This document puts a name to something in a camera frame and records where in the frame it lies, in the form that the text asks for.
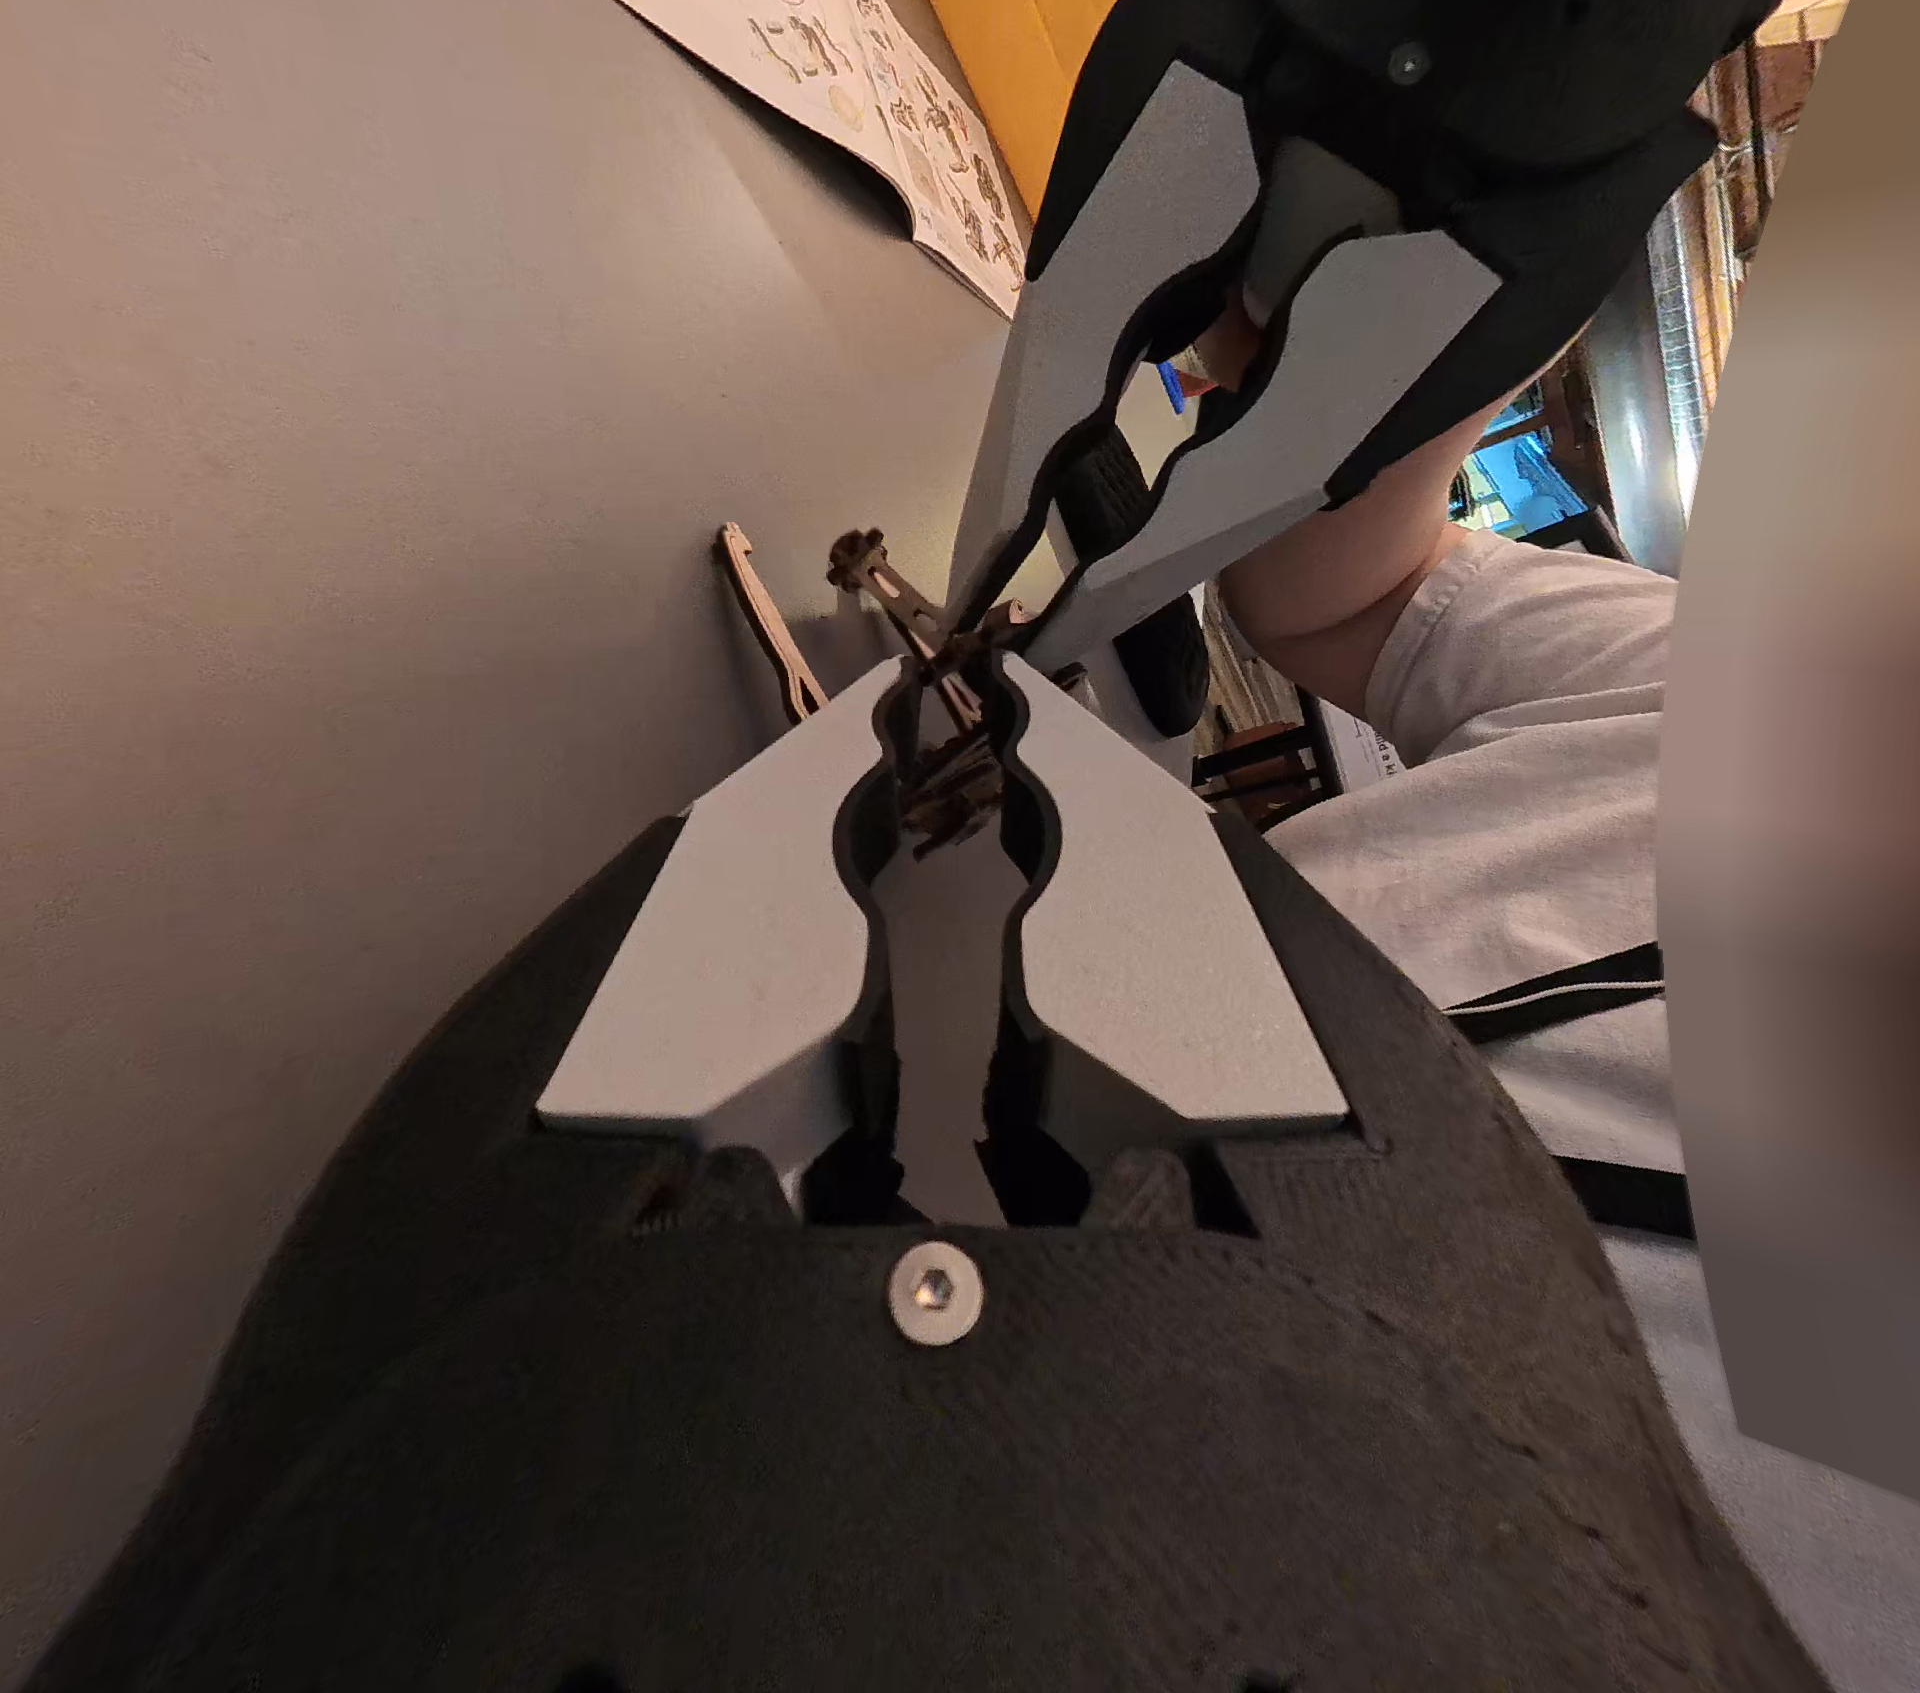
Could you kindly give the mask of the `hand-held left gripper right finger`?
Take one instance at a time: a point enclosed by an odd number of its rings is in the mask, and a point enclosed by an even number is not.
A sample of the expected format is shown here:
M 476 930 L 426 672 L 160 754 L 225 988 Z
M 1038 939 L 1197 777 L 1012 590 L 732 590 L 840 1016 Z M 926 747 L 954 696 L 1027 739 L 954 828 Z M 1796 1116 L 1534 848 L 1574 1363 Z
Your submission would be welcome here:
M 1037 1128 L 1086 1173 L 1128 1148 L 1326 1130 L 1338 1085 L 1209 806 L 1022 659 L 1004 663 L 1006 813 L 1038 859 L 1006 1007 Z

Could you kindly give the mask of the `wooden beam frame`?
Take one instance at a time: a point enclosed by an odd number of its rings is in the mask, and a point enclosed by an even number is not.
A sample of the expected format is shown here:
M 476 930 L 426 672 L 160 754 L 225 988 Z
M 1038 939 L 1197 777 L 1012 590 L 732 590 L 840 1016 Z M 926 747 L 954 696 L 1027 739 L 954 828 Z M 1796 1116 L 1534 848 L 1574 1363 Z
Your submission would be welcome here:
M 1719 132 L 1706 175 L 1713 199 L 1703 208 L 1716 219 L 1737 269 L 1761 249 L 1793 134 L 1837 23 L 1816 11 L 1816 0 L 1781 0 L 1762 29 L 1716 64 L 1695 100 Z

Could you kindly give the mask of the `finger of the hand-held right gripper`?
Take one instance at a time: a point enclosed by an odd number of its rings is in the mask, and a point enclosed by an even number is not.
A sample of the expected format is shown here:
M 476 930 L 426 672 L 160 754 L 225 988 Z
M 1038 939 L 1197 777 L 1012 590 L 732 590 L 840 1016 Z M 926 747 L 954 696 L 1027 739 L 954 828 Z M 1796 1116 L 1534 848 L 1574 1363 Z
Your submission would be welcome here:
M 1112 427 L 1151 339 L 1175 326 L 1177 290 L 1234 249 L 1261 177 L 1245 96 L 1172 64 L 1021 293 L 954 538 L 952 635 L 1019 572 L 1070 443 Z
M 1055 672 L 1297 526 L 1500 276 L 1444 233 L 1340 240 L 1294 295 L 1276 367 L 1162 468 L 1143 528 L 1091 564 L 1027 659 Z

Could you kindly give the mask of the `person's right forearm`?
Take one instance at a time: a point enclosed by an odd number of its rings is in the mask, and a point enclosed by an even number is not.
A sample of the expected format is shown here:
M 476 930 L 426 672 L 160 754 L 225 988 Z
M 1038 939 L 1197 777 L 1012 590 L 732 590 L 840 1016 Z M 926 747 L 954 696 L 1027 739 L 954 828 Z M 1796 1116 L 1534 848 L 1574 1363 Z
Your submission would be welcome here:
M 1246 644 L 1294 686 L 1366 718 L 1389 636 L 1470 537 L 1450 518 L 1453 482 L 1517 395 L 1511 386 L 1355 499 L 1226 567 L 1214 583 L 1220 608 Z

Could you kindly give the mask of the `wooden crossbow model assembly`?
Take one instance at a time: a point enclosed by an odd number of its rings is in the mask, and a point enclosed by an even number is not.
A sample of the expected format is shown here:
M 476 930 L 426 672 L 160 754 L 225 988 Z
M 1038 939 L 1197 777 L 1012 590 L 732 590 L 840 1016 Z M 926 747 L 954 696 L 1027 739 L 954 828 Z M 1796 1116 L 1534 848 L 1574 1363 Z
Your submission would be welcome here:
M 993 607 L 958 630 L 941 608 L 894 567 L 878 528 L 855 528 L 828 553 L 828 583 L 876 602 L 914 663 L 926 696 L 939 699 L 952 735 L 924 743 L 901 769 L 901 813 L 914 837 L 914 856 L 958 844 L 980 833 L 1002 799 L 1002 767 L 991 739 L 991 653 L 1010 653 L 1029 623 L 1016 601 Z M 781 708 L 802 724 L 828 707 L 828 692 L 807 663 L 795 630 L 752 562 L 755 546 L 737 523 L 716 528 L 713 553 L 744 624 L 781 685 Z

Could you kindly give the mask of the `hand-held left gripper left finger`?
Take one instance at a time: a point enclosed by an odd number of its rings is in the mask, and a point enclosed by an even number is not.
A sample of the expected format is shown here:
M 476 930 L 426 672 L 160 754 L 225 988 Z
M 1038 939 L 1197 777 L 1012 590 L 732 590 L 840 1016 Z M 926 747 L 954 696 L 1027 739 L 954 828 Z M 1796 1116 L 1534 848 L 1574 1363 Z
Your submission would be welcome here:
M 696 799 L 592 992 L 544 1128 L 749 1148 L 784 1185 L 894 1158 L 901 1055 L 876 880 L 901 848 L 901 659 Z

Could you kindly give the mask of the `silver flexible duct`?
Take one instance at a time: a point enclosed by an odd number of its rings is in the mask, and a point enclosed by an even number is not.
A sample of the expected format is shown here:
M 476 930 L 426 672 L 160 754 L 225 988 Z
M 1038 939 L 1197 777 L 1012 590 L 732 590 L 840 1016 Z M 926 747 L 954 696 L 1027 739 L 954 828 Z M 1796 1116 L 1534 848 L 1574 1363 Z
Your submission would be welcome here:
M 1678 500 L 1685 516 L 1690 516 L 1709 443 L 1715 386 L 1709 340 L 1696 316 L 1699 262 L 1690 251 L 1685 199 L 1685 193 L 1668 199 L 1649 227 L 1644 246 Z

